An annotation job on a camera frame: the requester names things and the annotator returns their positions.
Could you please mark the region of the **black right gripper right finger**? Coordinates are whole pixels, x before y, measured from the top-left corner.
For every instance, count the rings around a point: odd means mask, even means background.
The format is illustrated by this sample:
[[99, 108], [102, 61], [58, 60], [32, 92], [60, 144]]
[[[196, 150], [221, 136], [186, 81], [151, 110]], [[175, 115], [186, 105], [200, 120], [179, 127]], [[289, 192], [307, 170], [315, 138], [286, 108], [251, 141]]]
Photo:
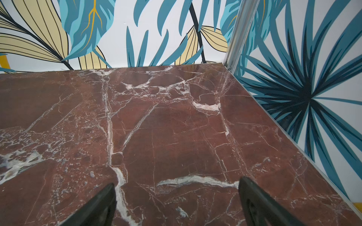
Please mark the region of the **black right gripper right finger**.
[[238, 192], [248, 226], [304, 225], [250, 178], [240, 178]]

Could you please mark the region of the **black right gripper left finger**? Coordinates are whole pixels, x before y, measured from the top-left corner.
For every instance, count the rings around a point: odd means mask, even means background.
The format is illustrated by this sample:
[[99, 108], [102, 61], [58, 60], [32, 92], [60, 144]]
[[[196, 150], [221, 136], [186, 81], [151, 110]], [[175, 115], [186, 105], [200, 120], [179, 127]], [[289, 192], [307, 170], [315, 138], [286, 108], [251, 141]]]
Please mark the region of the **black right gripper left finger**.
[[111, 226], [116, 211], [115, 185], [110, 183], [67, 218], [63, 226]]

